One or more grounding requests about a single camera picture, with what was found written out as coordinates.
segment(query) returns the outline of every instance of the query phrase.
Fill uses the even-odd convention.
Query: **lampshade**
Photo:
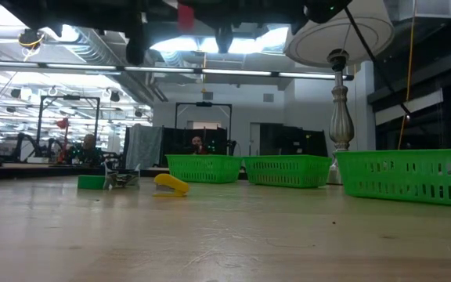
[[[382,0],[353,0],[348,8],[374,54],[391,43],[394,27]],[[309,21],[295,36],[289,31],[285,46],[289,58],[314,67],[328,67],[327,57],[335,49],[349,54],[348,65],[368,59],[344,10],[327,23]]]

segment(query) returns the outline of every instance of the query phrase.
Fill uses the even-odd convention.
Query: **stapler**
[[[154,178],[156,191],[154,197],[185,197],[189,192],[189,184],[166,173]]]

